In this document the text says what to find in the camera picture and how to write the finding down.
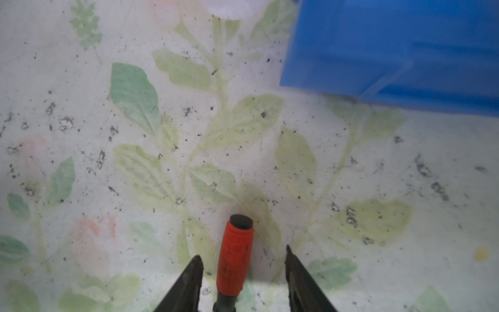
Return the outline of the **red handled screwdriver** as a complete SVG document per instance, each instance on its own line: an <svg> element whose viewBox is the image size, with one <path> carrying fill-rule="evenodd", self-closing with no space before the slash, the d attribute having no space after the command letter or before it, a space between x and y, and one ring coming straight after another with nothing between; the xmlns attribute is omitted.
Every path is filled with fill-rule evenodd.
<svg viewBox="0 0 499 312"><path fill-rule="evenodd" d="M235 311L246 280L253 246L253 220L233 214L227 221L216 276L214 311Z"/></svg>

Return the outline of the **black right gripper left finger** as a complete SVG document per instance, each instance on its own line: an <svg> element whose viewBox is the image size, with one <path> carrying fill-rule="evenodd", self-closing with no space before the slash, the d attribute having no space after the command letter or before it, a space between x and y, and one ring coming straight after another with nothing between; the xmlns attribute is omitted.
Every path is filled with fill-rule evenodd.
<svg viewBox="0 0 499 312"><path fill-rule="evenodd" d="M203 261L194 256L154 312L198 312Z"/></svg>

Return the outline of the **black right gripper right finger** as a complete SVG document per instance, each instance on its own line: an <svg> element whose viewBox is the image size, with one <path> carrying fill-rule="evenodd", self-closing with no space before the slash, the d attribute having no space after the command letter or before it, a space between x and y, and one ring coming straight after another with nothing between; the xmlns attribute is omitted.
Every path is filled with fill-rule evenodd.
<svg viewBox="0 0 499 312"><path fill-rule="evenodd" d="M291 312L337 312L291 247L286 247L285 277Z"/></svg>

